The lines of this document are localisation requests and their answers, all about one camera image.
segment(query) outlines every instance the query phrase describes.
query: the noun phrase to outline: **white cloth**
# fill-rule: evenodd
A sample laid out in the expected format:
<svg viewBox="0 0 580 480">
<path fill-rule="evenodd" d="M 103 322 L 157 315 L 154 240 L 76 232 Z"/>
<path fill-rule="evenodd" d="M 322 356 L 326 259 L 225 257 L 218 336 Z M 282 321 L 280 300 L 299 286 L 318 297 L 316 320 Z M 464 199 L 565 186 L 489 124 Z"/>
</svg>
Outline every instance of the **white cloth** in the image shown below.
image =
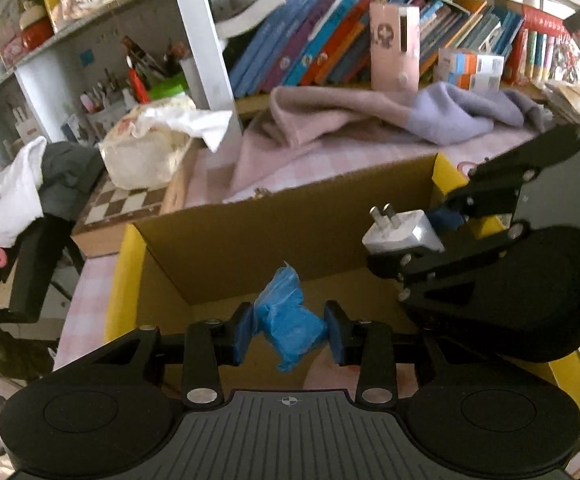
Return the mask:
<svg viewBox="0 0 580 480">
<path fill-rule="evenodd" d="M 45 137 L 32 140 L 0 173 L 0 247 L 12 247 L 17 236 L 44 215 L 37 190 L 47 144 Z"/>
</svg>

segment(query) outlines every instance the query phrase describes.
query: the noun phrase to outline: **pen holder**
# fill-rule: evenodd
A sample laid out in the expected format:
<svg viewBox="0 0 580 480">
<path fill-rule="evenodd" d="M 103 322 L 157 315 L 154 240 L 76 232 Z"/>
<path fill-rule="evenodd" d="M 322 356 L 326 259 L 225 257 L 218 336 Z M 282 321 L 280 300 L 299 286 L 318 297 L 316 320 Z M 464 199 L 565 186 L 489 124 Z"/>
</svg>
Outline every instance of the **pen holder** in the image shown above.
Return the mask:
<svg viewBox="0 0 580 480">
<path fill-rule="evenodd" d="M 372 89 L 419 90 L 419 8 L 370 4 Z"/>
</svg>

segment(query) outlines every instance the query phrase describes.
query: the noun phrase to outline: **red book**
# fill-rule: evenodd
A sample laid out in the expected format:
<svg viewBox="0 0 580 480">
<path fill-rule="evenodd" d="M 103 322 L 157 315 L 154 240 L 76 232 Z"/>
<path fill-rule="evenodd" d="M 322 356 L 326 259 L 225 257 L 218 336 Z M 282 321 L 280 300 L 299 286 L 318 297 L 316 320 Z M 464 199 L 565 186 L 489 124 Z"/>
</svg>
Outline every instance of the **red book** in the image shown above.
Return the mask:
<svg viewBox="0 0 580 480">
<path fill-rule="evenodd" d="M 521 67 L 521 62 L 524 62 L 522 58 L 527 45 L 528 31 L 535 30 L 539 34 L 547 34 L 555 38 L 569 38 L 569 33 L 563 25 L 563 20 L 546 13 L 544 10 L 509 0 L 496 0 L 496 2 L 505 5 L 508 9 L 525 18 L 521 30 L 516 35 L 512 52 L 503 72 L 503 80 L 506 83 L 521 84 L 524 80 L 524 68 Z"/>
<path fill-rule="evenodd" d="M 503 70 L 503 81 L 508 84 L 519 83 L 525 74 L 526 60 L 523 59 L 525 58 L 523 51 L 527 53 L 528 33 L 528 29 L 523 27 L 514 39 L 512 52 L 505 63 L 505 70 Z"/>
<path fill-rule="evenodd" d="M 301 78 L 299 85 L 307 86 L 314 83 L 314 78 L 316 78 L 327 59 L 334 54 L 337 47 L 343 40 L 345 40 L 345 37 L 350 34 L 362 16 L 370 9 L 371 1 L 373 0 L 359 0 L 359 2 L 352 7 L 352 10 L 347 13 L 346 17 L 341 21 L 330 39 L 327 40 L 326 44 L 324 44 L 319 55 L 315 57 L 307 72 L 303 75 L 303 78 Z"/>
</svg>

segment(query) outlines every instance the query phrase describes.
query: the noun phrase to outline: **lavender towel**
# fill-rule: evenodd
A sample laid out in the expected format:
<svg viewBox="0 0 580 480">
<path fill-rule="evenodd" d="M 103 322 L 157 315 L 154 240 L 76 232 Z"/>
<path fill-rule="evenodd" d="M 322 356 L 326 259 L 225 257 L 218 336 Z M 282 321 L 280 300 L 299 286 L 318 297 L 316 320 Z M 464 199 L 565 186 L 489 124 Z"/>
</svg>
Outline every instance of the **lavender towel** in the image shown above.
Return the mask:
<svg viewBox="0 0 580 480">
<path fill-rule="evenodd" d="M 545 130 L 542 109 L 514 91 L 471 92 L 448 83 L 422 91 L 375 92 L 325 87 L 277 87 L 269 110 L 244 133 L 231 192 L 238 192 L 321 145 L 325 134 L 391 142 L 409 132 L 439 146 L 492 131 L 494 122 Z"/>
</svg>

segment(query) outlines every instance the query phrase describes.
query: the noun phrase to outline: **small box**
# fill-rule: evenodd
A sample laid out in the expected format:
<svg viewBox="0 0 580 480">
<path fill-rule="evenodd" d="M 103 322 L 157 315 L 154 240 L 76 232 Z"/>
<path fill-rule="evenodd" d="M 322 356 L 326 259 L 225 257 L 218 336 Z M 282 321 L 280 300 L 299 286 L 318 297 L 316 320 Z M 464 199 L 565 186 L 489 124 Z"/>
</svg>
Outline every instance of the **small box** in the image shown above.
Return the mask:
<svg viewBox="0 0 580 480">
<path fill-rule="evenodd" d="M 439 66 L 435 69 L 435 83 L 439 81 L 445 81 L 464 90 L 474 90 L 476 92 L 497 91 L 501 86 L 501 75 L 457 74 L 446 72 Z"/>
<path fill-rule="evenodd" d="M 454 74 L 503 75 L 505 58 L 495 54 L 481 54 L 464 48 L 439 50 L 439 68 Z"/>
</svg>

